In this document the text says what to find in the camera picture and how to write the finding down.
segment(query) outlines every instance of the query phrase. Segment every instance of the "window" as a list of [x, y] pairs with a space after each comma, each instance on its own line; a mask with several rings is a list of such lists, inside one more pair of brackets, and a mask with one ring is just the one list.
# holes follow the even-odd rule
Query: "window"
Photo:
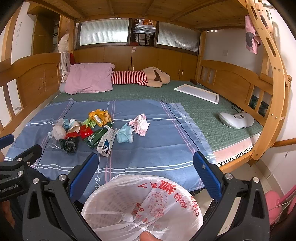
[[158, 45], [167, 45], [197, 52], [199, 38], [200, 34], [192, 29], [159, 22]]
[[126, 43], [128, 18], [109, 18], [81, 23], [80, 46], [98, 43]]

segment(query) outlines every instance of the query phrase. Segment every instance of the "cartoon character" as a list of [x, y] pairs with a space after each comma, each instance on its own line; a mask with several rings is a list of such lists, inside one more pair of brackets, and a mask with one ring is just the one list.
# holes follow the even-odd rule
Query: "cartoon character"
[[151, 196], [148, 197], [148, 202], [150, 205], [148, 206], [150, 210], [150, 215], [157, 218], [163, 216], [164, 209], [167, 206], [167, 202], [165, 201], [168, 197], [165, 195], [165, 192], [151, 192]]

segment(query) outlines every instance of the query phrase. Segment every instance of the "red and white striped plush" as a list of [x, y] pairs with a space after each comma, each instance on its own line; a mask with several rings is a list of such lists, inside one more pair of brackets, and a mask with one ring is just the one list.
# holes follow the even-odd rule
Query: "red and white striped plush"
[[112, 74], [113, 85], [139, 84], [147, 86], [148, 80], [144, 71], [114, 71]]

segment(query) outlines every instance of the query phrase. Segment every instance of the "yellow plastic package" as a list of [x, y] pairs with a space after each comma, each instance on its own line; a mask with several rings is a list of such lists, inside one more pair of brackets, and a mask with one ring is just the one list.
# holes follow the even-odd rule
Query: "yellow plastic package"
[[106, 125], [108, 122], [111, 122], [111, 116], [107, 110], [97, 109], [89, 113], [89, 118], [94, 120], [99, 127]]

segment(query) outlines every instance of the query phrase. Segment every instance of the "white massager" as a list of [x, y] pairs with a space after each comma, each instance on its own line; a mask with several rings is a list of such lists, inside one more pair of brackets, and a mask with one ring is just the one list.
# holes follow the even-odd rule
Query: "white massager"
[[246, 112], [240, 112], [235, 115], [221, 112], [218, 114], [218, 116], [223, 124], [230, 128], [241, 129], [252, 126], [254, 124], [254, 118]]

